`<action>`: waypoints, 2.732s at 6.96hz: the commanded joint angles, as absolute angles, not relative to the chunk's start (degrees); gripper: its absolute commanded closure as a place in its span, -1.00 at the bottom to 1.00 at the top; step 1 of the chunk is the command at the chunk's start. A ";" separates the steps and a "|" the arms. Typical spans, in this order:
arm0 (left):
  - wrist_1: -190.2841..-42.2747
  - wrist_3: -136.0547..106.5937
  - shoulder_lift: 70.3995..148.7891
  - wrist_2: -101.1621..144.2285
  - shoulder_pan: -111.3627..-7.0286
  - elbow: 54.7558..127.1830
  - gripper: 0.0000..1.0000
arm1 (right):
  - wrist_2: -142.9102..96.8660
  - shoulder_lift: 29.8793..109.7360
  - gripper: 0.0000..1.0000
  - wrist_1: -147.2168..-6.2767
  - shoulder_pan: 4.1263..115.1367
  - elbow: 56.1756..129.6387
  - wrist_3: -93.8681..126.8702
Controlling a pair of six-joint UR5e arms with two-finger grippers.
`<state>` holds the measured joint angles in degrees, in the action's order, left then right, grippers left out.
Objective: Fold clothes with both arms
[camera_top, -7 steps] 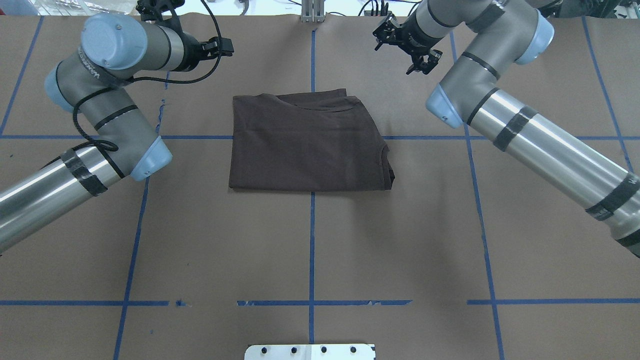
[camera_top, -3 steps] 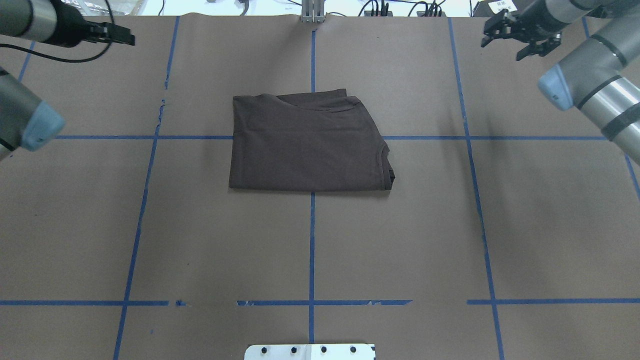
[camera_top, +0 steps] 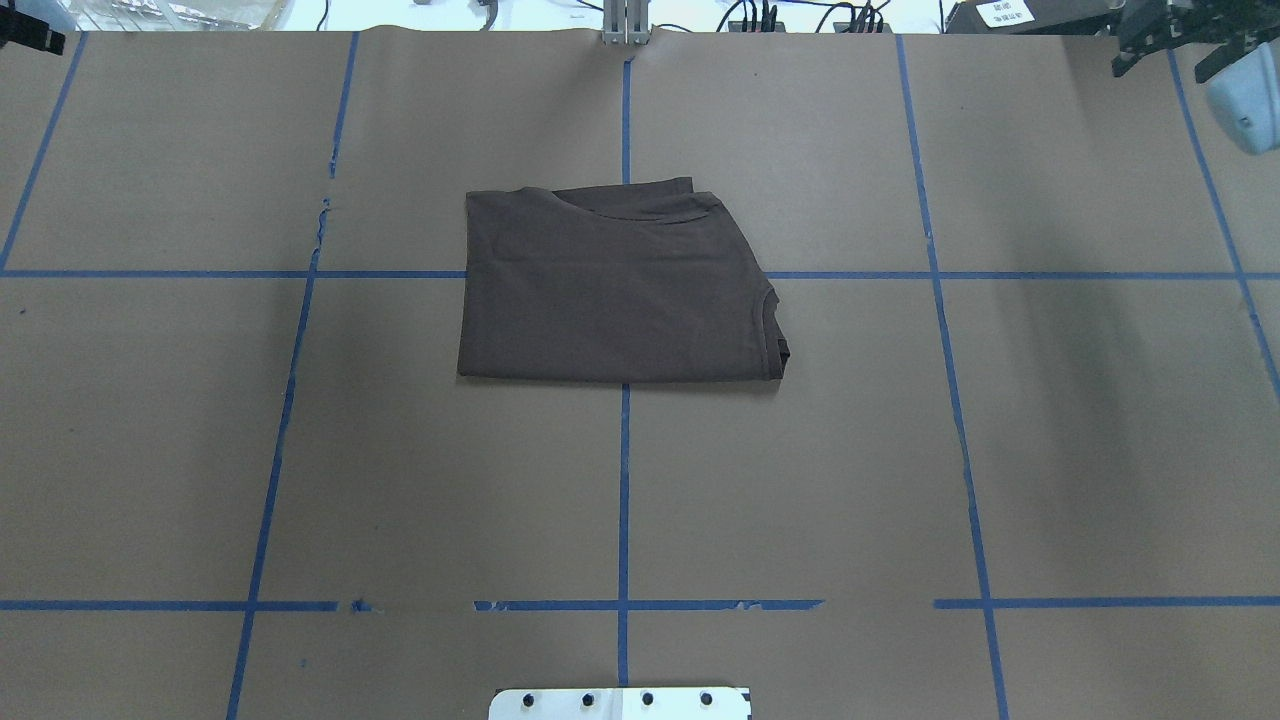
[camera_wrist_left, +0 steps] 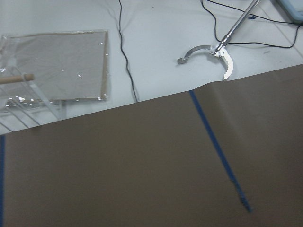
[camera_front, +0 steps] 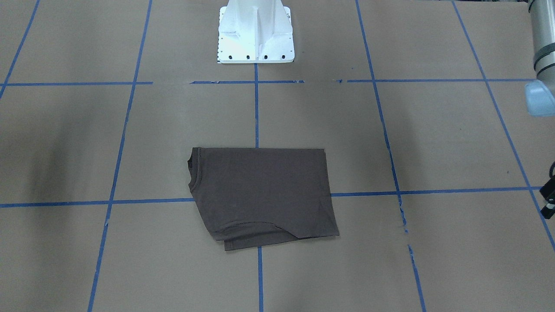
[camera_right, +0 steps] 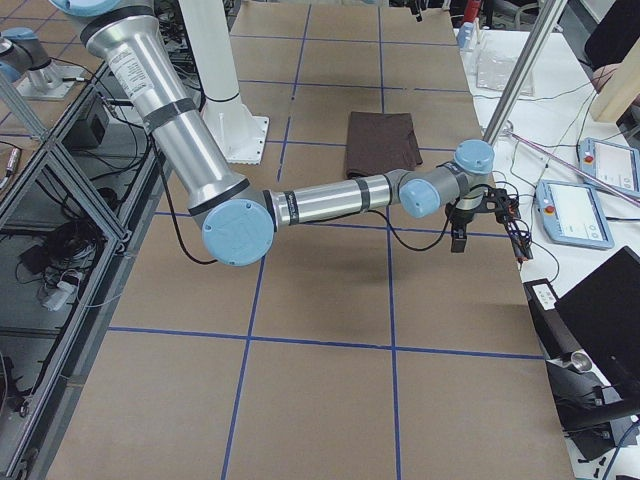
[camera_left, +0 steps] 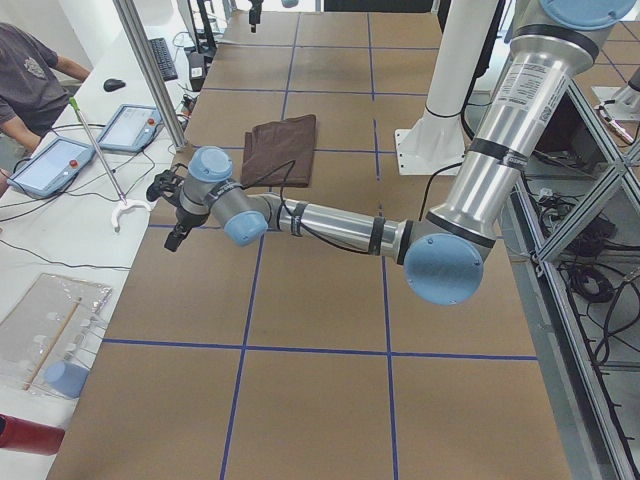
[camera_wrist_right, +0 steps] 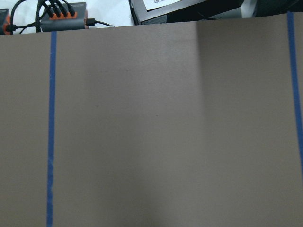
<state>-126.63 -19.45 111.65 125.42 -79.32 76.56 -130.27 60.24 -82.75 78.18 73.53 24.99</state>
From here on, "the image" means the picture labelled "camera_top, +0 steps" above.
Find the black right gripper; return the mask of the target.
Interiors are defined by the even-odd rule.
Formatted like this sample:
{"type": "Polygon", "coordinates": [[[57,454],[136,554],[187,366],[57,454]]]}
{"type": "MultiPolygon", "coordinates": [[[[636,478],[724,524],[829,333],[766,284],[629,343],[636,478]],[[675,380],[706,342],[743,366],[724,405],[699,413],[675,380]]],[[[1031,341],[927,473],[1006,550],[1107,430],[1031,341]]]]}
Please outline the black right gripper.
{"type": "Polygon", "coordinates": [[[1213,50],[1196,65],[1203,85],[1229,65],[1277,38],[1277,1],[1121,1],[1111,23],[1117,55],[1112,77],[1120,78],[1143,58],[1188,44],[1213,50]]]}

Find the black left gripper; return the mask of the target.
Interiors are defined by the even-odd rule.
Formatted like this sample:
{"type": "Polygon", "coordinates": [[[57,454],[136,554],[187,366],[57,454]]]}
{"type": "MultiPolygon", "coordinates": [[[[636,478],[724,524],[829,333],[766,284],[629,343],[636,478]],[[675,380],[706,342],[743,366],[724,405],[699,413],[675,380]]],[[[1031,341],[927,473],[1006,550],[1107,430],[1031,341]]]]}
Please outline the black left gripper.
{"type": "Polygon", "coordinates": [[[61,56],[67,36],[35,15],[1,14],[1,47],[9,44],[61,56]]]}

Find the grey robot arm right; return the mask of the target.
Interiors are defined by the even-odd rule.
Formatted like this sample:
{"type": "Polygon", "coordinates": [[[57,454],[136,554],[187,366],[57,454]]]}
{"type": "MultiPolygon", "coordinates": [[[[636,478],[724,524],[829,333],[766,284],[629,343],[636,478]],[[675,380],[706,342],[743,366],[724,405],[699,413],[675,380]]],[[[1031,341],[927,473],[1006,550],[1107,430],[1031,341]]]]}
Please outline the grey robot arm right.
{"type": "Polygon", "coordinates": [[[1194,67],[1224,133],[1252,156],[1279,145],[1279,4],[1276,1],[1111,1],[1120,78],[1158,51],[1198,44],[1194,67]]]}

